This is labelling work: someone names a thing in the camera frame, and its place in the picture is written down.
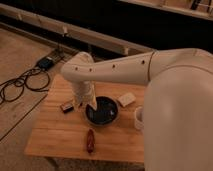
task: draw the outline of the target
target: snack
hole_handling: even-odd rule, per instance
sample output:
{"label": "snack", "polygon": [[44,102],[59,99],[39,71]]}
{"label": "snack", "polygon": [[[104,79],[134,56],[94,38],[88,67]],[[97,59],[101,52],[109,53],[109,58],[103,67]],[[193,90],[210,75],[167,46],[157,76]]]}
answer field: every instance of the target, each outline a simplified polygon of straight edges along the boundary
{"label": "snack", "polygon": [[89,129],[87,133],[87,152],[92,153],[95,148],[95,136],[92,129]]}
{"label": "snack", "polygon": [[60,106],[60,108],[63,111],[63,113],[67,113],[67,112],[74,110],[73,101],[71,100],[71,101],[63,103]]}

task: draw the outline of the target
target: table leg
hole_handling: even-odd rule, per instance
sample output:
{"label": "table leg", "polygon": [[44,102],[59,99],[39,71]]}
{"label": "table leg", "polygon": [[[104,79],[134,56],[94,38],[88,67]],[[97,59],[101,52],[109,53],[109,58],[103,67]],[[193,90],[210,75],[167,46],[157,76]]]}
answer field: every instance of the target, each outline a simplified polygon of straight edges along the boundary
{"label": "table leg", "polygon": [[45,159],[54,167],[55,171],[59,170],[59,166],[52,157],[45,157]]}

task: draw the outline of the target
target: small box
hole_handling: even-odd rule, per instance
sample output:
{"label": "small box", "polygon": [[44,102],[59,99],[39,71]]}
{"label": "small box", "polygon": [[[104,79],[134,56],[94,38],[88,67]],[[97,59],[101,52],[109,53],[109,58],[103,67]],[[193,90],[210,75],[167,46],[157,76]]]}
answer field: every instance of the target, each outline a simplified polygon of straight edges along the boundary
{"label": "small box", "polygon": [[67,113],[74,110],[73,101],[67,101],[60,106],[63,113]]}
{"label": "small box", "polygon": [[136,100],[136,97],[134,96],[134,94],[129,92],[120,96],[117,100],[122,107],[126,107],[128,104],[133,103]]}

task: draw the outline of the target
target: power strip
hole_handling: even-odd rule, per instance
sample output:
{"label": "power strip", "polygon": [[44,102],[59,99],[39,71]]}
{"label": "power strip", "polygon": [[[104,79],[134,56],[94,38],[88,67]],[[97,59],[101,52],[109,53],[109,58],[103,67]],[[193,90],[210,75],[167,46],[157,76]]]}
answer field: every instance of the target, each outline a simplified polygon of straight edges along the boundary
{"label": "power strip", "polygon": [[63,51],[60,51],[59,49],[55,49],[54,51],[50,52],[48,55],[41,58],[36,63],[36,66],[47,71],[63,58],[64,58]]}

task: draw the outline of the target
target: wooden table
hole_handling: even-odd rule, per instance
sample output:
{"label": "wooden table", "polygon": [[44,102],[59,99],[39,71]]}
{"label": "wooden table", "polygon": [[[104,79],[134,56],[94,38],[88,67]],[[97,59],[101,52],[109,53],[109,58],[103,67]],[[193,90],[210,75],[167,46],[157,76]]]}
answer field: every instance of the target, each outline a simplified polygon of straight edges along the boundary
{"label": "wooden table", "polygon": [[[92,126],[85,117],[85,108],[63,114],[59,106],[72,99],[72,88],[61,75],[54,78],[48,96],[37,116],[25,154],[47,157],[55,167],[52,157],[144,162],[143,135],[134,128],[133,112],[143,104],[144,87],[114,83],[95,83],[96,96],[116,99],[132,92],[136,101],[125,108],[118,105],[118,117],[107,126]],[[95,133],[95,151],[86,151],[86,134]]]}

